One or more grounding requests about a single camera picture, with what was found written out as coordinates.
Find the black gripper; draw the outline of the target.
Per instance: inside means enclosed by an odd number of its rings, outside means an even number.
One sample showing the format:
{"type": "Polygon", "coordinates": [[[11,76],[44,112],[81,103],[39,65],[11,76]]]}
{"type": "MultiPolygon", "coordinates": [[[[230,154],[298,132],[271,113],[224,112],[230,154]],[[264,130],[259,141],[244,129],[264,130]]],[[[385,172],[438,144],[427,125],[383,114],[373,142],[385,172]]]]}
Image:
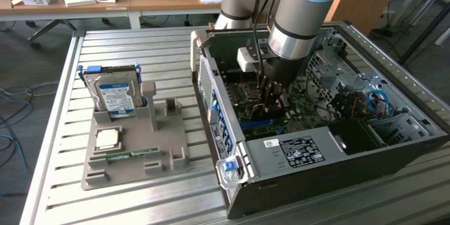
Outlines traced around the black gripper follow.
{"type": "Polygon", "coordinates": [[[287,60],[284,58],[270,58],[264,63],[264,82],[263,85],[268,86],[276,83],[282,88],[288,88],[302,68],[303,60],[287,60]]]}

